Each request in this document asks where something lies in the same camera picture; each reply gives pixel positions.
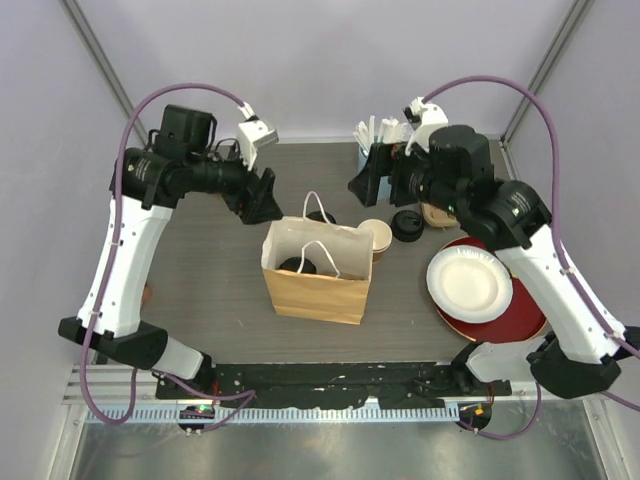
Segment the black lid stack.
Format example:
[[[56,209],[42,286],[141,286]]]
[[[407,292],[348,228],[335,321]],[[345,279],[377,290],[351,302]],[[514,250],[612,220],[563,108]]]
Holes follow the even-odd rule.
[[[405,209],[398,211],[391,219],[390,228],[393,237],[404,243],[417,241],[423,234],[425,220],[416,211]]]

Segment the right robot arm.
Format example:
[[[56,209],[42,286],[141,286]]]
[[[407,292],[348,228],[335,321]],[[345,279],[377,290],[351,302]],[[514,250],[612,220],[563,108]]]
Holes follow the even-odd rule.
[[[425,145],[374,143],[349,190],[366,207],[378,201],[381,178],[396,207],[429,203],[456,217],[524,285],[551,328],[540,340],[469,349],[451,371],[457,391],[472,395],[491,381],[535,381],[553,395],[574,399],[606,393],[621,374],[626,347],[639,330],[613,317],[587,287],[553,236],[552,215],[536,191],[494,176],[488,139],[466,125],[444,126]]]

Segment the cardboard cup carrier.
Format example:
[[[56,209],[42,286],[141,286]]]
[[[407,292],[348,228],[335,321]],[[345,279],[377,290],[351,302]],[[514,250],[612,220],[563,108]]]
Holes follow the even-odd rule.
[[[453,228],[459,225],[454,216],[434,207],[429,203],[421,204],[421,211],[425,222],[434,228]]]

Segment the brown paper bag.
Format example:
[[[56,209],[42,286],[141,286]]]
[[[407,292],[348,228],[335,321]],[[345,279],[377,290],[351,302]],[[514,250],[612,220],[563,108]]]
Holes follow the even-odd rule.
[[[310,191],[302,215],[270,224],[262,244],[261,268],[277,314],[358,325],[365,313],[372,277],[373,235],[359,228],[310,220],[326,212]],[[307,258],[317,273],[279,270],[290,257]]]

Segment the black coffee cup lid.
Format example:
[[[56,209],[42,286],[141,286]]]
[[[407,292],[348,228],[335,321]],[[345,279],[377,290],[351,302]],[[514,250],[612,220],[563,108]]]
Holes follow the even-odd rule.
[[[284,260],[278,267],[279,270],[291,271],[295,273],[301,274],[312,274],[315,275],[317,273],[317,268],[313,262],[309,259],[302,257],[290,257]]]

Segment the stack of paper cups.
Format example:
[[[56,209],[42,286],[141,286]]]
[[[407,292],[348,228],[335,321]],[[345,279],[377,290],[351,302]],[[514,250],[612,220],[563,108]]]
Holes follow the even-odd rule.
[[[361,222],[358,228],[372,233],[372,262],[378,262],[392,243],[393,234],[390,226],[386,222],[379,219],[367,219]]]

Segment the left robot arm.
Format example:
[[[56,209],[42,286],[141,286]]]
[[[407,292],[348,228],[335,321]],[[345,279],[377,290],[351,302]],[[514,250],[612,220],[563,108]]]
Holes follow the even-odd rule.
[[[164,109],[160,128],[144,148],[124,154],[120,200],[110,205],[109,235],[84,305],[61,320],[58,333],[120,364],[178,377],[179,388],[200,399],[215,381],[210,356],[171,338],[140,317],[141,300],[159,239],[178,202],[191,192],[219,194],[245,225],[279,220],[275,174],[255,166],[260,147],[278,140],[276,129],[245,106],[227,156],[215,139],[216,118],[176,105]]]

